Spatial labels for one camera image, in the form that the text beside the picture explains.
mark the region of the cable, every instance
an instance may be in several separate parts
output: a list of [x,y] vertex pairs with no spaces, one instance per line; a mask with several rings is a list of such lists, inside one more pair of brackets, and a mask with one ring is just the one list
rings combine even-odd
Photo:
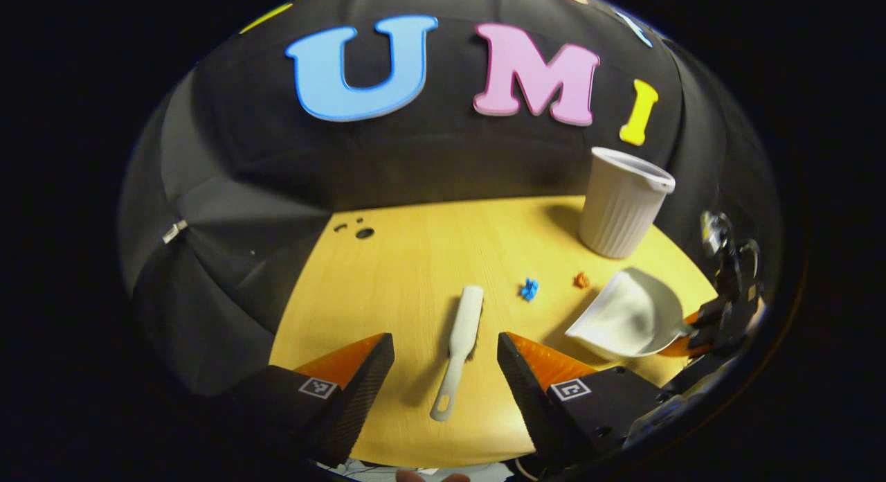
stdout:
[[363,470],[357,470],[356,472],[342,473],[342,476],[352,476],[352,475],[356,475],[356,474],[358,474],[358,473],[365,473],[365,472],[374,472],[374,473],[377,473],[377,474],[379,474],[379,475],[382,475],[382,474],[390,475],[390,474],[392,474],[392,473],[396,473],[397,470],[410,470],[411,472],[417,472],[417,471],[420,470],[420,469],[417,469],[417,468],[402,468],[402,467],[401,467],[401,468],[396,468],[396,467],[374,466],[374,467],[366,468],[366,469],[363,469]]
[[744,245],[741,245],[741,248],[738,249],[739,253],[744,252],[744,249],[750,249],[754,254],[754,273],[751,277],[757,279],[757,267],[760,265],[760,245],[753,238],[749,238],[744,242]]
[[532,476],[528,472],[526,472],[526,470],[523,470],[523,466],[520,464],[520,458],[516,458],[514,460],[514,464],[516,464],[516,469],[520,470],[520,473],[522,473],[526,479],[532,480],[532,482],[539,482],[539,480],[536,479],[535,476]]

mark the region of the brush handle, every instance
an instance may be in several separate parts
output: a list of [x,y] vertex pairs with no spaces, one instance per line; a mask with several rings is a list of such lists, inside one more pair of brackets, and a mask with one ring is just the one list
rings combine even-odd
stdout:
[[443,377],[443,383],[440,384],[440,391],[437,392],[437,399],[434,400],[434,407],[431,409],[431,418],[438,422],[445,422],[452,414],[455,391],[458,390],[458,383],[462,381],[463,368],[464,356],[461,356],[461,359],[453,357],[449,360],[449,365],[446,366],[446,375]]

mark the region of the blue toy piece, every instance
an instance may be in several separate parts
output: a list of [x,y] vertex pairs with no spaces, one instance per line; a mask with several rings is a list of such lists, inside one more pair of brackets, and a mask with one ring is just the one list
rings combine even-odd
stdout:
[[526,302],[531,302],[532,299],[535,298],[535,293],[538,291],[539,282],[537,280],[526,278],[526,284],[523,286],[523,289],[520,290],[520,296],[522,296],[523,300]]

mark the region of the letter m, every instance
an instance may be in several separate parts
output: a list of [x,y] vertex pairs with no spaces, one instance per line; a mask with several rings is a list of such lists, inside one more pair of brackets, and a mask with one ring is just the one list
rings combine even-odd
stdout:
[[541,115],[557,88],[560,100],[550,103],[551,116],[570,125],[590,125],[591,87],[600,58],[575,44],[566,44],[545,64],[532,39],[520,28],[479,24],[477,34],[489,42],[487,90],[474,96],[474,109],[483,115],[510,116],[520,109],[513,95],[514,78],[532,115]]

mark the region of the foam letter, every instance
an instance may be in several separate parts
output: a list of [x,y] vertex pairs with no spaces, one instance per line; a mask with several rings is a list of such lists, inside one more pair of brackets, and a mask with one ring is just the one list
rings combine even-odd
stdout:
[[639,78],[634,79],[633,88],[637,91],[637,99],[633,101],[633,110],[627,123],[621,126],[618,137],[621,141],[642,145],[646,141],[646,123],[652,113],[652,105],[658,102],[658,92]]
[[510,116],[520,109],[513,97],[518,78],[532,115],[541,115],[558,87],[560,100],[551,103],[551,116],[570,125],[590,125],[591,87],[600,58],[583,47],[566,44],[545,64],[529,35],[520,28],[481,24],[477,34],[489,42],[487,90],[474,96],[474,109],[484,115]]
[[635,36],[637,36],[637,38],[639,38],[639,40],[643,41],[643,44],[646,44],[646,46],[652,47],[652,43],[649,42],[649,39],[643,35],[643,30],[642,30],[642,28],[640,28],[640,25],[634,24],[634,22],[633,22],[633,20],[631,20],[630,16],[622,14],[622,12],[618,12],[618,11],[615,11],[615,14],[618,16],[621,16],[621,19],[624,20],[624,22],[626,22],[627,26],[629,26],[631,28],[631,30],[633,30],[633,34]]
[[301,38],[286,48],[295,60],[295,88],[301,106],[332,122],[383,116],[408,105],[424,88],[424,38],[437,28],[433,16],[386,18],[376,30],[390,36],[390,77],[379,85],[354,88],[345,81],[345,43],[354,27],[336,27]]

